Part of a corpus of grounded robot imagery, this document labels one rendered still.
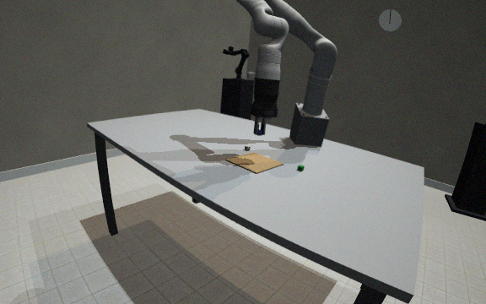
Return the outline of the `tan flat mat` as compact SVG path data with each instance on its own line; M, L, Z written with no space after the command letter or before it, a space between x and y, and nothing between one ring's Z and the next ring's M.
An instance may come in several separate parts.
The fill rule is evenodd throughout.
M225 160L256 174L278 166L282 166L284 164L254 152L246 155L228 158Z

